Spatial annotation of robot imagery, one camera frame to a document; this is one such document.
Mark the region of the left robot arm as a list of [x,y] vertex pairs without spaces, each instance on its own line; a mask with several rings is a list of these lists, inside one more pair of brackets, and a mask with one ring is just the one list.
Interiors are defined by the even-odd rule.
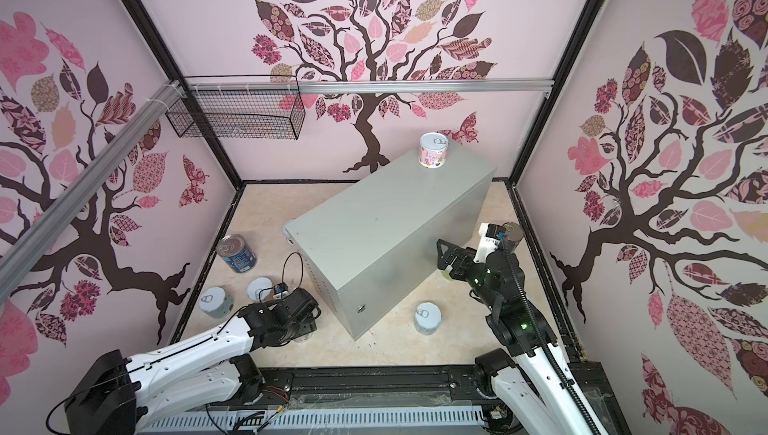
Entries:
[[304,288],[255,302],[224,323],[164,348],[100,356],[59,403],[71,434],[137,434],[170,416],[219,402],[249,404],[267,385],[251,354],[314,332],[322,311]]

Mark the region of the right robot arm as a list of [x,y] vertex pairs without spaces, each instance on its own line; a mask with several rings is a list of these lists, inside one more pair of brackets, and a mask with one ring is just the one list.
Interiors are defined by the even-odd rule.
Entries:
[[436,246],[437,268],[471,287],[502,345],[475,360],[480,393],[502,402],[529,434],[605,434],[557,337],[525,292],[516,244],[500,236],[483,238],[479,250],[443,239]]

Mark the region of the pink labelled can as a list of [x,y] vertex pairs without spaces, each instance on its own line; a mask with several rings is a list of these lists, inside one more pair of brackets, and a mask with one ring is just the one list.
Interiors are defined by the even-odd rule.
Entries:
[[444,165],[449,145],[448,137],[439,132],[423,134],[419,140],[419,163],[427,168],[439,168]]

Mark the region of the orange labelled can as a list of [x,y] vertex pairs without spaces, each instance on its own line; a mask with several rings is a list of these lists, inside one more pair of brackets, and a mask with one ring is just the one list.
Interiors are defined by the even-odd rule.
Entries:
[[246,294],[252,302],[265,302],[273,294],[274,283],[267,277],[252,280],[246,289]]

